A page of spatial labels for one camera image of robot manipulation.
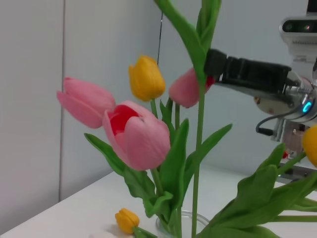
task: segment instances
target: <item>tulip petal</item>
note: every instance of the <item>tulip petal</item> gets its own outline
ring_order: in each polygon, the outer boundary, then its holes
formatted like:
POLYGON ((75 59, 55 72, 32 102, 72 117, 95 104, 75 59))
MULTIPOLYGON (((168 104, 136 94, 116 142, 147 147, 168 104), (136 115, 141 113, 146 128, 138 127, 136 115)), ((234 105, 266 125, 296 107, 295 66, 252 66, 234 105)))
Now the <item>tulip petal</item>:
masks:
POLYGON ((116 106, 113 113, 109 112, 108 115, 114 135, 124 132, 125 125, 131 117, 139 116, 136 111, 126 105, 116 106))
POLYGON ((309 161, 317 167, 317 126, 305 132, 302 143, 309 161))
POLYGON ((101 115, 104 114, 105 110, 112 110, 115 106, 112 94, 97 84, 66 78, 64 88, 66 94, 91 106, 101 115))
POLYGON ((102 126, 103 114, 65 93, 57 92, 59 103, 77 120, 90 128, 102 126))
POLYGON ((180 76, 169 88, 169 97, 183 107, 190 108, 199 101, 199 84, 194 68, 180 76))
POLYGON ((165 81, 155 59, 141 56, 136 65, 129 67, 132 94, 149 102, 160 97, 165 91, 165 81))
POLYGON ((137 114, 139 114, 139 116, 146 118, 146 117, 150 117, 153 119, 156 119, 156 117, 153 115, 153 113, 151 113, 149 110, 145 109, 144 107, 131 102, 131 101, 125 101, 123 103, 120 103, 120 105, 126 105, 127 107, 133 109, 137 114))
POLYGON ((156 118, 132 117, 124 134, 129 164, 135 170, 157 168, 170 150, 168 128, 156 118))
POLYGON ((117 138, 119 141, 119 144, 113 134, 111 123, 110 123, 110 118, 109 114, 111 115, 112 112, 106 111, 104 114, 104 119, 103 119, 103 127, 106 132, 107 138, 109 140, 110 145, 112 146, 114 152, 117 154, 117 156, 127 165, 129 165, 129 161, 127 160, 127 156, 124 152, 124 149, 122 147, 121 139, 117 138))
POLYGON ((119 133, 114 136, 115 141, 117 142, 118 146, 122 149, 122 151, 125 153, 125 137, 124 133, 119 133))

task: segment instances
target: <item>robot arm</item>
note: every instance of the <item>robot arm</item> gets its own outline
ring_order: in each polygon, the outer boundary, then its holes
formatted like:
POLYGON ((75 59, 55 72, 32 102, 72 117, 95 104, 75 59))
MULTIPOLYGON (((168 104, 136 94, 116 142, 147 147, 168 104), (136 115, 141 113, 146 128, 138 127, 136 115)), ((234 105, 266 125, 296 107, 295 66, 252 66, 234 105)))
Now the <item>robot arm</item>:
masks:
POLYGON ((259 122, 258 133, 278 138, 284 120, 304 126, 317 123, 315 86, 288 66, 227 57, 210 49, 204 71, 215 78, 217 85, 253 96, 257 106, 271 115, 259 122), (275 129, 261 128, 271 119, 278 119, 275 129))

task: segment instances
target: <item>green leaf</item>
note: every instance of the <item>green leaf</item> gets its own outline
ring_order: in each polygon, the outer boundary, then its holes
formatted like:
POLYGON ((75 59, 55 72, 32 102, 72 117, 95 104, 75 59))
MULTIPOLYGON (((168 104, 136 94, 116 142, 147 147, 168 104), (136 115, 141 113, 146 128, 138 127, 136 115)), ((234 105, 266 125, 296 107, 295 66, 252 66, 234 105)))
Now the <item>green leaf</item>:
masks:
POLYGON ((144 199, 143 205, 147 217, 152 217, 154 214, 163 215, 166 220, 170 217, 169 200, 173 198, 173 194, 164 192, 163 196, 152 199, 144 199))
POLYGON ((148 232, 140 227, 134 227, 133 231, 136 238, 157 238, 157 236, 153 235, 151 232, 148 232))
POLYGON ((118 175, 123 176, 124 170, 127 166, 122 160, 120 160, 117 154, 113 151, 112 147, 94 135, 85 133, 85 137, 103 154, 113 171, 115 171, 118 175))
POLYGON ((203 229, 198 238, 278 238, 276 234, 267 228, 255 226, 247 229, 234 229, 224 226, 215 226, 211 229, 203 229))
POLYGON ((315 206, 315 207, 304 207, 304 206, 300 206, 300 205, 296 205, 295 204, 288 210, 300 211, 300 212, 317 212, 317 206, 315 206))
POLYGON ((169 19, 183 40, 192 60, 198 82, 200 85, 205 85, 207 78, 204 73, 204 65, 207 51, 204 51, 195 27, 189 24, 187 20, 174 8, 170 0, 154 0, 154 2, 169 19))
POLYGON ((241 229, 270 222, 282 211, 291 208, 299 198, 306 196, 308 191, 312 191, 316 181, 317 173, 313 173, 305 179, 275 188, 266 205, 245 215, 234 217, 223 225, 241 229))
POLYGON ((203 29, 201 36, 201 43, 205 52, 210 48, 214 29, 216 27, 219 10, 221 7, 221 0, 209 1, 211 5, 208 6, 207 13, 209 13, 209 22, 206 29, 203 29))
POLYGON ((169 98, 166 106, 162 103, 162 100, 159 102, 159 108, 162 113, 162 121, 167 125, 169 130, 169 140, 173 144, 175 139, 175 128, 172 124, 172 110, 173 110, 173 101, 169 98))
POLYGON ((306 198, 306 197, 297 201, 296 204, 300 205, 300 206, 304 206, 304 207, 312 207, 312 206, 317 207, 317 201, 311 200, 311 199, 306 198))
POLYGON ((156 196, 155 185, 146 171, 135 171, 126 167, 123 176, 131 196, 139 197, 143 200, 151 199, 156 196))
POLYGON ((201 37, 203 34, 202 14, 203 14, 202 9, 200 8, 197 24, 196 24, 196 31, 199 37, 201 37))
POLYGON ((289 210, 301 211, 301 212, 317 212, 317 201, 309 198, 302 198, 296 201, 296 203, 289 208, 289 210))
POLYGON ((242 179, 238 183, 238 193, 234 201, 227 209, 214 216, 210 225, 239 218, 241 214, 248 214, 266 205, 272 196, 276 178, 277 167, 269 165, 242 179))
POLYGON ((165 123, 172 122, 173 101, 172 101, 172 107, 167 108, 166 106, 164 106, 162 100, 160 100, 159 108, 160 108, 160 112, 162 113, 162 121, 165 123))
POLYGON ((184 175, 184 187, 185 193, 187 191, 188 185, 196 168, 200 165, 204 157, 209 153, 209 151, 229 132, 232 128, 232 124, 229 124, 222 129, 216 131, 214 134, 209 136, 202 145, 190 154, 186 160, 185 175, 184 175))
POLYGON ((281 163, 284 152, 285 152, 285 144, 284 143, 276 146, 276 148, 273 150, 271 155, 266 160, 264 160, 262 162, 262 164, 260 164, 260 166, 258 167, 258 170, 260 170, 268 165, 275 165, 276 167, 278 167, 279 164, 281 163))
POLYGON ((184 170, 188 129, 189 122, 188 119, 185 119, 177 130, 175 141, 159 170, 163 190, 173 194, 170 202, 172 211, 181 207, 184 197, 184 170))

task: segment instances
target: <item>tulip stem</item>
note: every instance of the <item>tulip stem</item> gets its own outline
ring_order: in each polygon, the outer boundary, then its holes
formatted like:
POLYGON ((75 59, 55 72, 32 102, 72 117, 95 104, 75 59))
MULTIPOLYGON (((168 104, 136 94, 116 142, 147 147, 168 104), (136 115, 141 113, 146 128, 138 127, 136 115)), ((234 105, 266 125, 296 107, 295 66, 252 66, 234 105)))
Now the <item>tulip stem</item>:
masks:
POLYGON ((159 172, 157 169, 153 169, 153 170, 151 170, 151 173, 152 173, 155 187, 157 188, 157 196, 161 197, 163 195, 164 191, 163 191, 163 186, 162 186, 160 179, 159 179, 159 172))
POLYGON ((180 106, 178 103, 175 104, 175 130, 179 129, 179 114, 180 114, 180 106))
POLYGON ((286 171, 288 171, 290 168, 292 168, 296 163, 300 162, 303 158, 306 157, 306 153, 302 152, 300 153, 298 156, 296 156, 295 158, 291 159, 290 161, 288 161, 284 166, 280 167, 278 169, 278 174, 279 175, 283 175, 285 174, 286 171))
MULTIPOLYGON (((179 129, 180 125, 180 106, 178 103, 175 104, 175 130, 179 129)), ((177 230, 178 237, 182 238, 182 208, 179 207, 176 210, 177 230)))
MULTIPOLYGON (((204 108, 205 108, 205 86, 199 86, 199 105, 198 105, 198 123, 197 123, 197 141, 196 150, 202 144, 203 139, 203 124, 204 124, 204 108)), ((194 190, 193 190, 193 220, 192 220, 192 238, 196 237, 197 231, 197 204, 198 204, 198 184, 199 184, 199 170, 194 173, 194 190)))
POLYGON ((157 105, 155 103, 155 99, 151 99, 151 109, 154 116, 158 118, 158 111, 157 111, 157 105))

